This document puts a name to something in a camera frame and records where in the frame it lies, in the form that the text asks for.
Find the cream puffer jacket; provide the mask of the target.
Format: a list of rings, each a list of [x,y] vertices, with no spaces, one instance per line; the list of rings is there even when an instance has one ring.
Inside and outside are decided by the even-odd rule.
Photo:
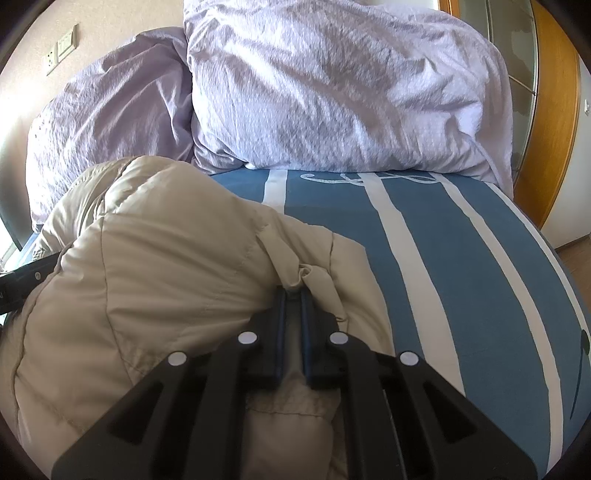
[[[4,324],[1,412],[44,473],[169,353],[214,350],[269,308],[277,287],[307,287],[342,331],[394,351],[362,245],[239,198],[183,162],[90,168],[36,252],[60,258]]]

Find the blue white striped bed sheet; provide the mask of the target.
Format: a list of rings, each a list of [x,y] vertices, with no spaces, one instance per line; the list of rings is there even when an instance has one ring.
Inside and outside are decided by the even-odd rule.
[[[554,250],[496,186],[425,172],[217,176],[365,247],[397,351],[427,360],[533,460],[590,416],[590,317]]]

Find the large lilac pillow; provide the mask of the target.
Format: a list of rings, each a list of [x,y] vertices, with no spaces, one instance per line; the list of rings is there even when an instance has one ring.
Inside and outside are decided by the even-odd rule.
[[[33,119],[26,155],[33,227],[96,164],[142,155],[191,160],[186,48],[179,27],[141,32],[76,74]]]

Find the small lilac pillow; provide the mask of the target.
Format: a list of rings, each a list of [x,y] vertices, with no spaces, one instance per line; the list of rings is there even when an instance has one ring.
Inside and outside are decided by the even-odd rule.
[[[187,1],[193,162],[458,173],[513,190],[499,50],[441,11],[358,1]]]

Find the wooden framed cabinet door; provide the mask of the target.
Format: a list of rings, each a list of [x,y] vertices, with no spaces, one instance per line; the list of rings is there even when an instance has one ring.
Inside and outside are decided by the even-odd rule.
[[[440,1],[438,7],[470,24],[504,57],[514,108],[514,200],[542,227],[574,149],[579,54],[540,1]]]

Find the white wall switch plate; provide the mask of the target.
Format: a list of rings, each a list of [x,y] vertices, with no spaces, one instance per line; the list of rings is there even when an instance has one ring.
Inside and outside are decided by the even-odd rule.
[[[45,56],[45,73],[50,75],[78,46],[78,25],[74,24],[51,47]]]

